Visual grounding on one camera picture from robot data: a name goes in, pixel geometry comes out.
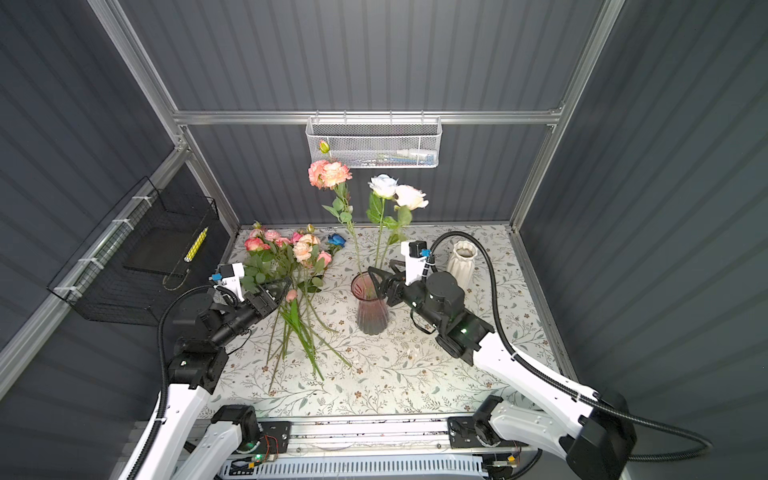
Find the pink glass vase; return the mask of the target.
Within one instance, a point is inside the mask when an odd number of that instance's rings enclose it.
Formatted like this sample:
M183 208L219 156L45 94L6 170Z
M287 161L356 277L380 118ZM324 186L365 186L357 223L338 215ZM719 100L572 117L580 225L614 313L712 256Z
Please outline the pink glass vase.
M379 299L368 273L359 273L351 282L351 292L358 301L356 322L366 335L379 335L389 323L386 302Z

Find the bunch of artificial flowers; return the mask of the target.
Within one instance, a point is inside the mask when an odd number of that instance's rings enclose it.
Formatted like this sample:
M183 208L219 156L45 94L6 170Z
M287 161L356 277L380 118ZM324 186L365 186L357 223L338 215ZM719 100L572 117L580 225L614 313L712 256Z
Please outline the bunch of artificial flowers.
M271 339L268 347L268 359L274 366L287 362L289 346L297 341L317 378L324 378L317 360L323 348L349 367L351 363L316 331L317 327L328 332L332 328L320 319L313 305L339 248L322 243L311 227L288 236L259 223L252 226L244 248L241 288L253 294L268 291L278 304L275 323L282 326L282 339L279 343Z

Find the white ribbed ceramic vase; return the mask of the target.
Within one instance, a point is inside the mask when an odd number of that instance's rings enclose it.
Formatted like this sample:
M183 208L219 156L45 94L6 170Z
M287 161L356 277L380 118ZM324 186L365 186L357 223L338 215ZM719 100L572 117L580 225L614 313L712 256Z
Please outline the white ribbed ceramic vase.
M474 243L461 240L454 245L448 260L447 271L464 290L470 287L477 255L478 249Z

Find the cream rose stem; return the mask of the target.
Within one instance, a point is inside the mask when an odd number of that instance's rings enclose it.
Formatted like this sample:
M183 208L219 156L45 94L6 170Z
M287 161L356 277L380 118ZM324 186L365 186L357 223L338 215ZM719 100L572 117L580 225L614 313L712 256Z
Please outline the cream rose stem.
M429 201L426 199L426 194L423 191L411 185L398 184L395 199L387 202L386 214L397 221L399 228L397 232L385 228L389 231L389 236L384 254L379 262L380 266L384 264L386 255L390 250L405 239L404 228L413 222L413 212L426 208L428 204Z

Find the white rose stem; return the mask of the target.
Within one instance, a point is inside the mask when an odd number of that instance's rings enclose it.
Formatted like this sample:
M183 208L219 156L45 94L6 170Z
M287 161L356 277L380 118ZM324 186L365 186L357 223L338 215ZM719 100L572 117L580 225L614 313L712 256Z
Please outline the white rose stem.
M374 176L368 182L371 190L366 215L372 224L377 226L377 239L373 266L378 267L382 256L382 238L385 228L397 232L397 221L386 214L386 205L395 199L398 181L386 174Z

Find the pink carnation stem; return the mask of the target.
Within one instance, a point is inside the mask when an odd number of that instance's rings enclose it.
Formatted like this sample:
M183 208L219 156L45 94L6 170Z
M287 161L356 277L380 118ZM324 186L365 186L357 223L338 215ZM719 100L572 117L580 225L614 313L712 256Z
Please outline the pink carnation stem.
M319 159L310 164L308 178L310 184L317 189L329 190L334 193L335 197L332 203L330 205L323 205L323 208L333 215L351 236L357 269L361 273L363 269L358 235L353 218L354 208L347 185L347 182L352 179L349 167L335 159Z

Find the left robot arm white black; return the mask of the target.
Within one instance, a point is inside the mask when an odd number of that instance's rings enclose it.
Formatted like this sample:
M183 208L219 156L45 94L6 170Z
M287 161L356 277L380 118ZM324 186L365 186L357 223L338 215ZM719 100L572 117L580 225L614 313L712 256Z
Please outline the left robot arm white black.
M179 295L159 321L157 345L161 388L152 416L120 473L122 479L212 479L229 456L249 451L263 437L255 409L225 405L210 421L203 438L183 464L178 459L199 413L219 383L229 355L226 346L278 309L291 289L284 277L246 292L242 300L222 287L204 285ZM206 313L219 325L203 339L184 341L172 359L166 358L165 323L172 310L188 298L203 294Z

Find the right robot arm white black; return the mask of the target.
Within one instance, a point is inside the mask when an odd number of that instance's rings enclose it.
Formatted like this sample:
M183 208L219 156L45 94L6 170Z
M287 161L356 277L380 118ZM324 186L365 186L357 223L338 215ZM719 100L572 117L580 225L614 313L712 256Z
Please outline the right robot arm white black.
M465 306L465 292L448 272L424 280L404 272L368 271L378 298L402 303L435 332L438 345L454 358L510 385L535 405L520 408L491 395L473 416L475 435L487 446L521 442L562 460L581 479L621 477L637 435L626 420L599 413L580 402L595 392L509 351L501 330Z

